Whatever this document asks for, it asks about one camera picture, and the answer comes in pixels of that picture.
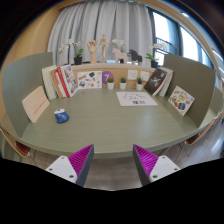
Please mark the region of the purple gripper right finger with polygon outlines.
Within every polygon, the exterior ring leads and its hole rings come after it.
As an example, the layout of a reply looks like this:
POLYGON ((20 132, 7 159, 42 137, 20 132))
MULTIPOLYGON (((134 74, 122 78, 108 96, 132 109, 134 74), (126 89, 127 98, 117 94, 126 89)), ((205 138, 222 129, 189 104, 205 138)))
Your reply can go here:
POLYGON ((133 145, 133 158, 143 186, 180 170, 166 155, 157 156, 136 144, 133 145))

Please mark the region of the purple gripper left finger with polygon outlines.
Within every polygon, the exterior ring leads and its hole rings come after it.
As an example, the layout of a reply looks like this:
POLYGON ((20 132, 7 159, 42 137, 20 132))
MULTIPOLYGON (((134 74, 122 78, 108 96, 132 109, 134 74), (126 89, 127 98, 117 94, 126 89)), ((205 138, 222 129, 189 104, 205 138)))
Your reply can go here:
POLYGON ((94 145, 91 144, 78 150, 69 157, 60 156, 47 168, 47 171, 83 187, 93 156, 94 145))

